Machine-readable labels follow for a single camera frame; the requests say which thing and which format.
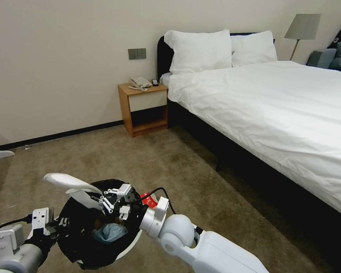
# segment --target wooden nightstand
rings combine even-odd
[[[148,91],[117,86],[124,126],[132,137],[168,128],[168,87],[159,84]]]

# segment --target black headboard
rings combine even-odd
[[[244,32],[244,33],[230,33],[230,36],[234,36],[234,35],[249,35],[249,34],[253,34],[254,32]],[[173,59],[173,49],[171,49],[169,47],[169,45],[167,45],[164,42],[164,36],[162,36],[159,41],[158,41],[158,45],[156,48],[156,72],[157,72],[157,78],[158,81],[160,79],[160,77],[169,72],[170,69],[170,65],[172,64],[172,59]]]

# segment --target white telephone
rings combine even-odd
[[[135,90],[141,90],[143,92],[147,91],[146,89],[147,87],[152,86],[152,84],[148,82],[146,79],[144,79],[143,77],[139,77],[139,78],[130,77],[129,83],[131,85],[129,86],[129,88],[135,89]]]

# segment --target white pillow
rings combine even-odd
[[[169,71],[173,74],[201,72],[232,67],[230,32],[185,33],[169,30],[164,35],[174,51]]]
[[[270,30],[250,35],[231,36],[232,66],[277,61],[277,52]]]

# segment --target brown carpet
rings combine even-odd
[[[14,151],[15,156],[0,159],[0,223],[46,206],[59,214],[67,196],[43,182],[46,173],[68,173],[87,182],[116,178],[138,192],[166,188],[178,213],[252,252],[270,272],[335,271],[313,241],[232,166],[215,172],[216,157],[179,127],[131,138],[117,126]],[[81,271],[57,245],[39,269]],[[193,271],[143,234],[127,256],[98,272]]]

